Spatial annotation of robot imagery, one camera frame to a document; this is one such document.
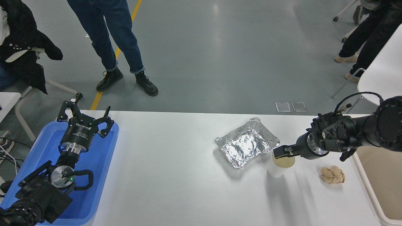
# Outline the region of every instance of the crumpled paper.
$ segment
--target crumpled paper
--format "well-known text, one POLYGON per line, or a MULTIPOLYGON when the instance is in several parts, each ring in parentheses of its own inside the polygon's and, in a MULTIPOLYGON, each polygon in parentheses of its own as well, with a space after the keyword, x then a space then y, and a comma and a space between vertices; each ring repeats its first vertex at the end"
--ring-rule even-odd
POLYGON ((321 169, 321 178, 328 184, 339 184, 345 182, 345 174, 337 166, 331 166, 331 168, 323 167, 321 169))

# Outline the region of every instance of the white table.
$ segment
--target white table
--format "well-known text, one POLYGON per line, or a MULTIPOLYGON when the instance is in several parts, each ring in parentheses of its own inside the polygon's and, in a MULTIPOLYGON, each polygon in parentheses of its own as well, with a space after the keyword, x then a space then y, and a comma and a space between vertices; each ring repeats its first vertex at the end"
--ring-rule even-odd
MULTIPOLYGON (((402 95, 402 25, 398 27, 383 49, 364 72, 357 89, 359 92, 376 92, 384 100, 402 95)), ((379 105, 375 95, 363 94, 364 98, 379 105)))
MULTIPOLYGON (((103 111, 82 111, 95 118, 103 111)), ((282 144, 294 144, 313 116, 111 111, 119 136, 94 226, 379 226, 351 158, 297 157, 280 178, 267 174, 270 154, 235 169, 216 137, 250 118, 282 144), (346 182, 325 184, 320 169, 337 165, 346 182)))
POLYGON ((10 112, 12 107, 17 103, 21 94, 18 92, 0 92, 0 122, 10 112))

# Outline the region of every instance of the black boot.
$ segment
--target black boot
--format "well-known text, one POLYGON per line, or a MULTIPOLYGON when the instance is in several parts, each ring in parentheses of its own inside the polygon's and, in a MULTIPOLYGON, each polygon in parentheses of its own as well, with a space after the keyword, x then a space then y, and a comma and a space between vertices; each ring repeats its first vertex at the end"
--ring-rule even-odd
POLYGON ((102 81, 98 83, 96 86, 96 90, 99 92, 107 90, 113 83, 119 81, 123 78, 123 74, 120 72, 118 68, 114 69, 111 72, 106 72, 105 77, 102 81))
POLYGON ((158 95, 158 88, 148 79, 148 76, 145 76, 144 72, 140 72, 135 75, 137 80, 137 84, 144 88, 146 94, 154 97, 158 95))

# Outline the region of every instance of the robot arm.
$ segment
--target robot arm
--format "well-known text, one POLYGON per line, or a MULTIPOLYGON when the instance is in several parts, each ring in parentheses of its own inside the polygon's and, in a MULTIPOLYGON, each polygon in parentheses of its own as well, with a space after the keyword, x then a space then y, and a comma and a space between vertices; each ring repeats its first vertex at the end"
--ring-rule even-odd
POLYGON ((110 106, 100 119, 82 114, 77 107, 81 98, 82 94, 77 94, 76 101, 64 101, 60 109, 57 121, 67 121, 66 109, 71 110, 73 117, 68 120, 68 128, 60 141, 56 164, 47 161, 18 184, 21 187, 15 195, 18 201, 5 210, 0 208, 1 226, 33 226, 45 220, 53 223, 73 201, 69 197, 73 190, 92 186, 92 171, 75 171, 75 165, 80 154, 89 150, 95 134, 107 136, 114 121, 108 116, 110 106), (104 122, 106 128, 99 131, 98 125, 104 122), (88 185, 79 187, 74 180, 83 175, 88 175, 88 185))
POLYGON ((319 114, 296 144, 275 148, 275 158, 300 155, 316 159, 329 152, 341 152, 340 160, 345 161, 360 146, 402 152, 402 96, 382 101, 369 116, 351 118, 342 115, 343 110, 319 114))

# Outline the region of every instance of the aluminum foil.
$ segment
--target aluminum foil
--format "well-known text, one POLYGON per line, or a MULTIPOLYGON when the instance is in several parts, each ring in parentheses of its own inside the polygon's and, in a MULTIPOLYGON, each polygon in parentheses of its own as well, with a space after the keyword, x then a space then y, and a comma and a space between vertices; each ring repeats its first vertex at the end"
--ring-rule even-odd
POLYGON ((243 126, 221 138, 216 138, 215 144, 235 168, 242 169, 250 159, 268 153, 278 146, 279 139, 261 123, 259 118, 252 118, 243 126))

